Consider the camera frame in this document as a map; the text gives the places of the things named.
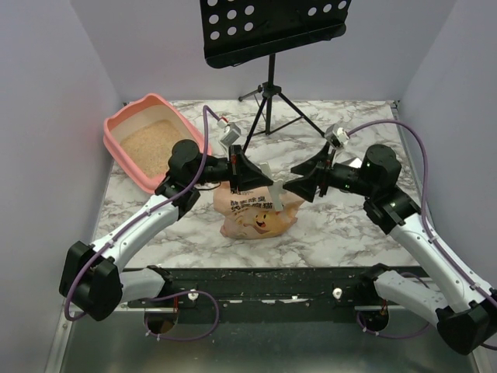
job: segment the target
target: orange plastic bag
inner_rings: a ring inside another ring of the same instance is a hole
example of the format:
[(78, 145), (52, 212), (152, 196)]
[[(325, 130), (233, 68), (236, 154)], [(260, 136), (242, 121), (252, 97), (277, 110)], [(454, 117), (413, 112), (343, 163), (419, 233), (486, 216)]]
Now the orange plastic bag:
[(297, 221), (304, 200), (284, 191), (282, 211), (275, 211), (267, 187), (232, 193), (229, 183), (214, 191), (214, 210), (225, 216), (221, 234), (232, 239), (265, 239), (286, 232)]

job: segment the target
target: white marble tabletop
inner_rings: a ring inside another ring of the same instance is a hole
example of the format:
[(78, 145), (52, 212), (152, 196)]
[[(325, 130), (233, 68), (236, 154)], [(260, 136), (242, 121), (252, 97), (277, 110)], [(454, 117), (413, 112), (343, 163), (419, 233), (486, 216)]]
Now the white marble tabletop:
[[(243, 128), (245, 134), (257, 111), (254, 100), (177, 101), (173, 104), (197, 128), (203, 130), (202, 106), (209, 105)], [(347, 129), (370, 120), (392, 118), (386, 102), (300, 101), (297, 103), (320, 128), (339, 123)], [(273, 105), (273, 126), (279, 126), (297, 115), (285, 103)], [(263, 120), (258, 130), (263, 129)], [(211, 120), (211, 134), (220, 130)], [(221, 155), (216, 141), (211, 141), (214, 155)], [(354, 135), (338, 162), (363, 157), (368, 146), (381, 143), (391, 146), (401, 160), (403, 170), (399, 185), (416, 197), (408, 161), (393, 124), (369, 127)], [(275, 134), (252, 139), (247, 156), (255, 163), (268, 162), (276, 177), (288, 180), (290, 167), (314, 155), (324, 144), (311, 126), (300, 120)], [(114, 163), (105, 201), (101, 210), (97, 236), (105, 235), (129, 218), (148, 199)], [(363, 198), (328, 190), (313, 204), (304, 202), (297, 213), (298, 221), (283, 235), (271, 239), (234, 240), (219, 232), (224, 216), (214, 211), (213, 192), (201, 193), (195, 207), (180, 221), (160, 232), (128, 264), (145, 267), (329, 267), (370, 266), (385, 263), (392, 266), (415, 265), (414, 259), (391, 238), (369, 221), (363, 211)]]

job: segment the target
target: white wall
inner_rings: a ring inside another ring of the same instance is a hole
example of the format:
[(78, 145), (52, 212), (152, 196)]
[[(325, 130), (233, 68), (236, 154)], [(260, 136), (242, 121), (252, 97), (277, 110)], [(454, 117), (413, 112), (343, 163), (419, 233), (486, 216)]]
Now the white wall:
[[(495, 15), (495, 0), (458, 0), (404, 94), (399, 114), (426, 143), (429, 206), (437, 230), (497, 286)], [(409, 140), (420, 170), (419, 152)]]
[(119, 100), (66, 0), (0, 12), (0, 371), (44, 370), (69, 246), (88, 241)]
[[(199, 0), (71, 2), (125, 99), (231, 99), (266, 80), (266, 58), (207, 66)], [(277, 83), (293, 99), (398, 99), (454, 3), (352, 0), (345, 36), (279, 54)]]

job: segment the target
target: music stand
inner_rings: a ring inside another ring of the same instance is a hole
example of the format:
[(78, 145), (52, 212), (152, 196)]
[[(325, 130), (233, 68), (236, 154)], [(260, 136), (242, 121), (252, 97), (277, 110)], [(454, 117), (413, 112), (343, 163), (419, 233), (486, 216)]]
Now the music stand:
[[(238, 97), (262, 93), (262, 102), (250, 128), (245, 151), (266, 107), (266, 127), (257, 134), (272, 134), (300, 119), (305, 119), (321, 136), (316, 126), (274, 85), (276, 53), (295, 47), (331, 40), (346, 31), (345, 20), (351, 0), (200, 0), (203, 51), (212, 68), (236, 66), (269, 55), (268, 81), (256, 90)], [(271, 131), (273, 97), (278, 95), (299, 117)]]

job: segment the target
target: tripod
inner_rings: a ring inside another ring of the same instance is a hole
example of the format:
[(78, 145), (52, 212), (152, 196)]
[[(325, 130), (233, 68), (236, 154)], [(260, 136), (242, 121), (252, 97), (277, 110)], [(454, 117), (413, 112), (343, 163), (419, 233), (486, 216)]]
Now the tripod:
[[(243, 152), (247, 150), (247, 147), (249, 146), (250, 140), (252, 139), (252, 136), (256, 136), (258, 134), (266, 134), (266, 136), (270, 134), (274, 134), (276, 131), (279, 131), (286, 126), (291, 125), (292, 123), (297, 122), (300, 119), (305, 119), (322, 137), (325, 135), (323, 131), (311, 120), (307, 115), (302, 113), (302, 111), (295, 106), (294, 103), (288, 99), (282, 92), (281, 92), (281, 87), (278, 85), (274, 85), (274, 65), (276, 63), (276, 54), (270, 54), (269, 55), (269, 73), (268, 73), (268, 79), (267, 82), (259, 85), (256, 90), (247, 93), (246, 95), (238, 97), (238, 101), (243, 101), (247, 97), (254, 96), (256, 93), (262, 93), (262, 102), (259, 105), (259, 109), (257, 110), (257, 114), (255, 115), (254, 123), (252, 127), (250, 128), (250, 132), (248, 133), (247, 136), (247, 141), (243, 145)], [(293, 110), (297, 112), (299, 117), (291, 120), (290, 122), (279, 126), (275, 130), (271, 130), (271, 113), (273, 110), (273, 97), (278, 95), (281, 97), (281, 99), (288, 104), (289, 107), (291, 107)], [(264, 131), (260, 132), (255, 132), (255, 128), (257, 127), (257, 123), (259, 122), (259, 119), (262, 115), (262, 111), (264, 110), (264, 107), (266, 107), (266, 128)]]

